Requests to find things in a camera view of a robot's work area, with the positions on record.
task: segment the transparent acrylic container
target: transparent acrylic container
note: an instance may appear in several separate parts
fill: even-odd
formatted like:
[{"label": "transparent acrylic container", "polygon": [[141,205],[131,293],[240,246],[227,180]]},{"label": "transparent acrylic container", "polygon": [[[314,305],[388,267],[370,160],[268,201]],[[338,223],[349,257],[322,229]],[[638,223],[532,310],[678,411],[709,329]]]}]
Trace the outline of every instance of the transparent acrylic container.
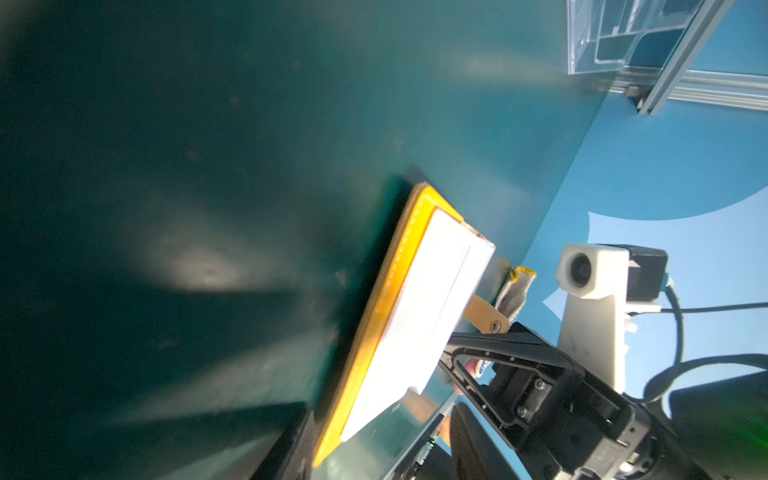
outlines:
[{"label": "transparent acrylic container", "polygon": [[644,35],[686,28],[702,0],[568,0],[568,73],[620,70]]}]

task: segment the dark green tabletop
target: dark green tabletop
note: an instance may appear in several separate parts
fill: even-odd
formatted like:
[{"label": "dark green tabletop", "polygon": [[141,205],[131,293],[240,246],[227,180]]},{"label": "dark green tabletop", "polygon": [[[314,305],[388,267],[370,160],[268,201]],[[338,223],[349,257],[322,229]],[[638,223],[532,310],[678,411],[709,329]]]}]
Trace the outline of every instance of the dark green tabletop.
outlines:
[{"label": "dark green tabletop", "polygon": [[606,85],[562,0],[6,6],[2,478],[242,478],[322,415],[410,185],[519,261]]}]

